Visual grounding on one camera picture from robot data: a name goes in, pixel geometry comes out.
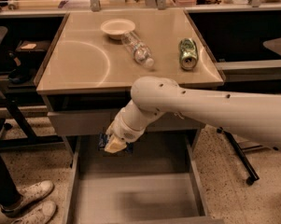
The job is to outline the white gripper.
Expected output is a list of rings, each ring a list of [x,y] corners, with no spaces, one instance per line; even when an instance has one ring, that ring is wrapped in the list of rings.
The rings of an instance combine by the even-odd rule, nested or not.
[[[147,127],[143,114],[137,109],[122,108],[105,131],[107,138],[105,151],[117,153],[135,142]]]

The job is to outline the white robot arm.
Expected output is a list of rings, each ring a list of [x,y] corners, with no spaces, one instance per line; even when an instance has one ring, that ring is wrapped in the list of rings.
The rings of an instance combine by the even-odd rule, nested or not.
[[[281,151],[281,95],[185,89],[164,77],[140,77],[133,83],[131,101],[106,130],[105,151],[123,150],[165,113]]]

